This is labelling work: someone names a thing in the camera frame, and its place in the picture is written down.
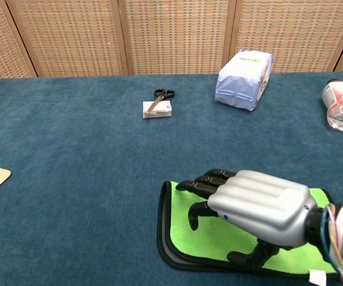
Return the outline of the teal table cover mat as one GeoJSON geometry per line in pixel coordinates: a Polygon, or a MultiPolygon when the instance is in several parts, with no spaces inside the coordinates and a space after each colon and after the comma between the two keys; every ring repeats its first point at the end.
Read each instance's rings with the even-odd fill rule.
{"type": "Polygon", "coordinates": [[[343,203],[343,132],[321,94],[341,73],[275,73],[252,112],[214,99],[216,75],[0,80],[0,286],[309,286],[180,271],[159,255],[164,181],[218,168],[324,188],[343,203]],[[156,89],[170,117],[144,119],[156,89]]]}

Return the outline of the small white paper box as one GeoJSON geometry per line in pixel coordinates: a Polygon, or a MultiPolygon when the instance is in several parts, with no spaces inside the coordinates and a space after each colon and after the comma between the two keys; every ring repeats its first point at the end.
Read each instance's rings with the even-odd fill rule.
{"type": "Polygon", "coordinates": [[[151,111],[149,111],[149,108],[153,103],[153,101],[144,101],[142,103],[142,115],[144,119],[170,117],[172,115],[172,105],[169,100],[160,101],[151,111]]]}

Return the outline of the woven wooden folding screen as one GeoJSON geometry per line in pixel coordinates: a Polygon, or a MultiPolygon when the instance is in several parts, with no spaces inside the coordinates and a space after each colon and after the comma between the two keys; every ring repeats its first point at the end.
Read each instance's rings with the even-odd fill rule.
{"type": "Polygon", "coordinates": [[[343,71],[343,0],[0,0],[0,79],[343,71]]]}

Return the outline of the white tissue pack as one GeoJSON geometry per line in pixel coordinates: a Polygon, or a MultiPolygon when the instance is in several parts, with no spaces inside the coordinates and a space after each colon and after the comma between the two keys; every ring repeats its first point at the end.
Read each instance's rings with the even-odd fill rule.
{"type": "Polygon", "coordinates": [[[240,50],[220,70],[214,99],[253,111],[269,82],[273,61],[268,52],[240,50]]]}

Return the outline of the clear plastic drink bottle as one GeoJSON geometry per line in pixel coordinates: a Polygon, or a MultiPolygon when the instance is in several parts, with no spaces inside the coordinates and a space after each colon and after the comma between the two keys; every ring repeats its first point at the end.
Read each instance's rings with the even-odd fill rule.
{"type": "Polygon", "coordinates": [[[343,81],[329,80],[322,91],[322,101],[327,109],[326,118],[329,125],[343,131],[343,81]]]}

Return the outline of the black handled scissors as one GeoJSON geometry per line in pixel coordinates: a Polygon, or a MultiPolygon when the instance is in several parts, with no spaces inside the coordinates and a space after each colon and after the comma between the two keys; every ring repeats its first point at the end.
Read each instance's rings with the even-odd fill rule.
{"type": "Polygon", "coordinates": [[[154,98],[155,101],[150,105],[149,109],[147,110],[147,112],[152,111],[155,106],[163,100],[170,100],[172,98],[174,98],[175,96],[175,91],[171,90],[171,89],[156,89],[154,91],[154,98]]]}

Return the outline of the grey green microfibre cloth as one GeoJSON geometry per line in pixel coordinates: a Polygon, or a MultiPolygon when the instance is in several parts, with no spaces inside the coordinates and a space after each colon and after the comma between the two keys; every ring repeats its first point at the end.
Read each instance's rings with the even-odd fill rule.
{"type": "MultiPolygon", "coordinates": [[[[193,231],[188,210],[199,196],[176,190],[176,182],[165,181],[158,205],[157,245],[161,257],[172,267],[184,271],[248,273],[227,259],[231,251],[249,254],[257,244],[255,236],[217,217],[202,217],[193,231]]],[[[332,266],[319,250],[306,244],[293,250],[281,249],[260,269],[258,275],[308,279],[310,271],[321,271],[328,279],[338,279],[332,266]]]]}

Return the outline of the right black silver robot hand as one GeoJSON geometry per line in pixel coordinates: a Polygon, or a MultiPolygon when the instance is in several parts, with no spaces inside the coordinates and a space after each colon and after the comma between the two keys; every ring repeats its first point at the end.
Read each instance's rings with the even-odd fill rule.
{"type": "Polygon", "coordinates": [[[307,186],[254,170],[211,169],[176,189],[204,198],[189,208],[192,230],[198,229],[200,217],[219,217],[257,238],[250,254],[227,254],[231,264],[248,269],[261,268],[281,248],[306,244],[305,221],[317,206],[307,186]]]}

